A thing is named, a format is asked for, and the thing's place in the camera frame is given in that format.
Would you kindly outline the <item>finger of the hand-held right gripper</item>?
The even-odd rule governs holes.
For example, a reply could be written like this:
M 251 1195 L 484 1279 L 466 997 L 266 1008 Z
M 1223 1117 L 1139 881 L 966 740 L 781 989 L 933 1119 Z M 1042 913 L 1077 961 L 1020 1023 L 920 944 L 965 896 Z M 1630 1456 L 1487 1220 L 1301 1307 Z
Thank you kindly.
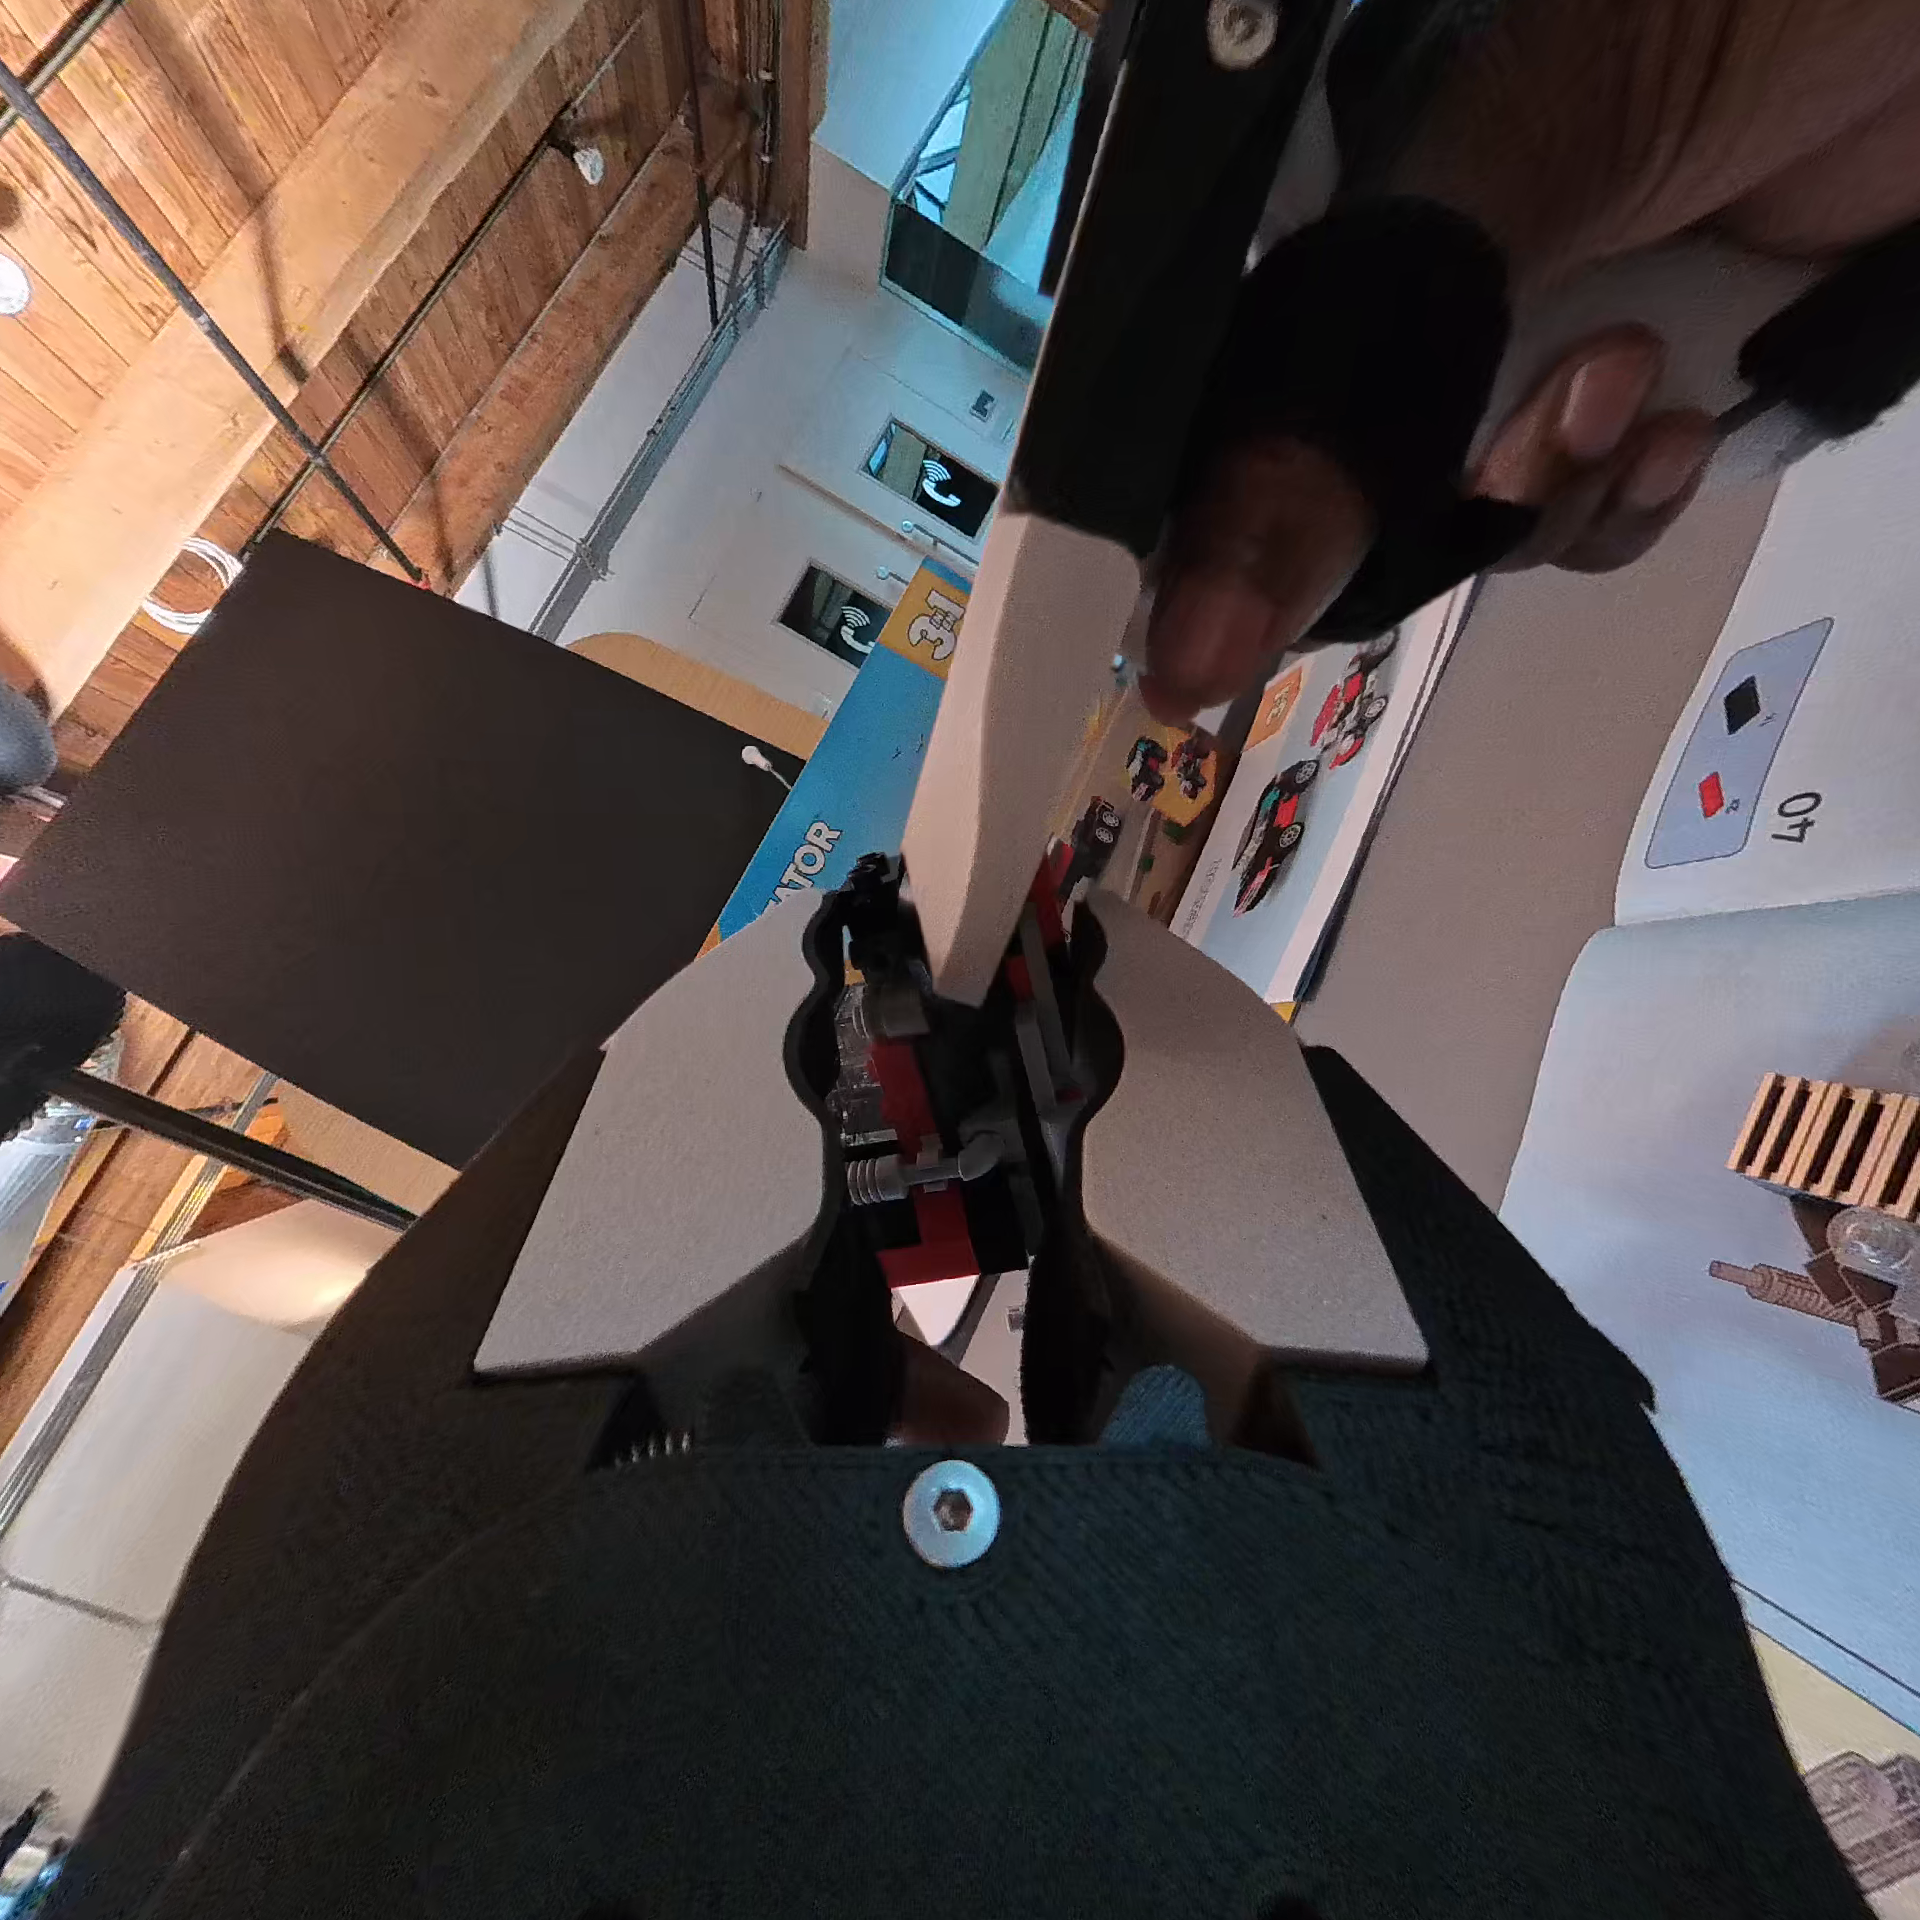
M 903 829 L 933 989 L 984 1000 L 1141 597 L 1119 544 L 996 511 Z

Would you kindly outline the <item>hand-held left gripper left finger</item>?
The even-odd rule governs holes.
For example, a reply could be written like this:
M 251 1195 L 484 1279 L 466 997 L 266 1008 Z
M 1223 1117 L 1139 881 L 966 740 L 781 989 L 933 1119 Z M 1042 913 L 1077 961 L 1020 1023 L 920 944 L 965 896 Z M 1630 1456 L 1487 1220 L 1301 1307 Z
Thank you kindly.
M 887 1437 L 898 1337 L 826 1103 L 846 905 L 767 908 L 618 1028 L 478 1380 L 622 1385 L 619 1445 Z

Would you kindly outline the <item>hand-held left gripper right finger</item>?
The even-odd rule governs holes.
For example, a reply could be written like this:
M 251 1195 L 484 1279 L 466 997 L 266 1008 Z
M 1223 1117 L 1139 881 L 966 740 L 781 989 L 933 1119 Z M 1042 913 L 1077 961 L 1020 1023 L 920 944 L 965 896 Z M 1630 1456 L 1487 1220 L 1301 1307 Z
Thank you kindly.
M 1077 905 L 1059 1201 L 1024 1302 L 1024 1435 L 1094 1441 L 1146 1376 L 1227 1449 L 1308 1449 L 1299 1388 L 1411 1380 L 1424 1332 L 1292 1027 L 1112 894 Z

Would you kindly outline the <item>black red lego truck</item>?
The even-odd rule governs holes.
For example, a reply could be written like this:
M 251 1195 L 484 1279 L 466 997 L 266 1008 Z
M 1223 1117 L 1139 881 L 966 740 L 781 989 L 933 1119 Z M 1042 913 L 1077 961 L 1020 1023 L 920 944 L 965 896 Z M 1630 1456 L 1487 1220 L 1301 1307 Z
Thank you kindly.
M 930 988 L 904 864 L 867 855 L 838 934 L 828 1113 L 888 1289 L 1029 1265 L 1087 1103 L 1067 912 L 1085 864 L 1053 844 L 979 1006 Z

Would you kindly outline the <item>large lego set box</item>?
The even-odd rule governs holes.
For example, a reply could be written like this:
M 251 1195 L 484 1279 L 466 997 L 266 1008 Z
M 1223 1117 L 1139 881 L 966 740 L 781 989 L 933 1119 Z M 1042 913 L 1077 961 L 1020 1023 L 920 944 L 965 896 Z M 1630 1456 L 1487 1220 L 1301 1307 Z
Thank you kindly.
M 867 855 L 901 853 L 970 591 L 963 571 L 925 560 L 894 607 L 829 615 L 835 636 L 869 644 L 867 661 L 720 908 L 718 939 L 784 901 L 840 888 Z M 1063 897 L 1103 878 L 1139 808 L 1182 835 L 1216 798 L 1213 733 L 1141 723 L 1119 744 L 1119 768 L 1092 781 L 1069 835 L 1046 847 Z

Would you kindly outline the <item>person's left hand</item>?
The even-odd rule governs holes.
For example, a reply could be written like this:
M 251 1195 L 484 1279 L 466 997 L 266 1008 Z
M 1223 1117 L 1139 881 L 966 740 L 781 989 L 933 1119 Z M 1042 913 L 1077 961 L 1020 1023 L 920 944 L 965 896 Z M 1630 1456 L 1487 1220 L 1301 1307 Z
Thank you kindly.
M 901 1385 L 891 1439 L 919 1449 L 996 1449 L 1013 1411 L 988 1382 L 904 1334 L 898 1339 Z

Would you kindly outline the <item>person's right hand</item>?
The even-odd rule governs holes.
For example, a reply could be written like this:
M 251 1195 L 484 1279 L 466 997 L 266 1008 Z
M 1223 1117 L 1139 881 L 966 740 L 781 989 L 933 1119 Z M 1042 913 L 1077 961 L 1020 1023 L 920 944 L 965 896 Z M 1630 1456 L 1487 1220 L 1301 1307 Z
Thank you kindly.
M 1413 107 L 1334 113 L 1336 191 L 1264 256 L 1163 542 L 1141 694 L 1187 723 L 1290 649 L 1495 565 L 1616 568 L 1718 427 L 1605 326 L 1480 427 L 1512 302 L 1692 231 L 1852 264 L 1915 224 L 1906 1 L 1525 1 Z

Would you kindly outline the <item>closed instruction booklets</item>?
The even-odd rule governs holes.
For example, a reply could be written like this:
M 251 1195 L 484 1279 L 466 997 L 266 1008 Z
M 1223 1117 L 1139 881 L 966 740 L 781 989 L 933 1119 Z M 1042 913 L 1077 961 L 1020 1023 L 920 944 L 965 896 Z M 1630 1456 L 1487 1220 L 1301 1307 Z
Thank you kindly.
M 1312 992 L 1479 588 L 1378 639 L 1286 655 L 1266 684 L 1171 920 L 1264 1000 Z

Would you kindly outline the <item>open instruction booklet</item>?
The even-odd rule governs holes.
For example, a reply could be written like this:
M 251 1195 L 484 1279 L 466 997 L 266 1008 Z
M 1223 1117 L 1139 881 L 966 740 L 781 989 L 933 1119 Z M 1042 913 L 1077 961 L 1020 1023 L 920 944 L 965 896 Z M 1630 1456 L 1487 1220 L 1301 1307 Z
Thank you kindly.
M 1501 1219 L 1652 1385 L 1796 1767 L 1915 1915 L 1917 421 L 1783 479 L 1551 1016 Z

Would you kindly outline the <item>black metal pole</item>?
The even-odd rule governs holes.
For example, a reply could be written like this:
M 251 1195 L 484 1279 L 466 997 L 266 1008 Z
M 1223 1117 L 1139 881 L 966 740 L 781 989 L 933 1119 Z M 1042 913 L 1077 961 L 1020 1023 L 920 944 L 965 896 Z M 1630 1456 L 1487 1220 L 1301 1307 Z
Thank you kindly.
M 4 1136 L 30 1125 L 53 1102 L 71 1103 L 110 1127 L 158 1137 L 219 1168 L 240 1171 L 280 1192 L 320 1201 L 376 1228 L 406 1231 L 415 1223 L 415 1211 L 349 1181 L 331 1168 L 258 1143 L 242 1128 L 222 1127 L 150 1095 L 118 1088 L 83 1067 L 56 1069 L 50 1059 L 37 1052 L 15 1048 L 7 1054 L 3 1065 Z

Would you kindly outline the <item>black board panel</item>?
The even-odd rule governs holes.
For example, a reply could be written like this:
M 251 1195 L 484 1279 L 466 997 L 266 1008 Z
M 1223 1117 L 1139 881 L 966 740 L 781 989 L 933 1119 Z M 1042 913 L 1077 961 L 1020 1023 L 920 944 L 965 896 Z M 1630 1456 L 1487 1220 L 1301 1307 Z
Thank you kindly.
M 747 743 L 267 535 L 4 919 L 391 1134 L 466 1134 L 701 948 L 784 801 Z

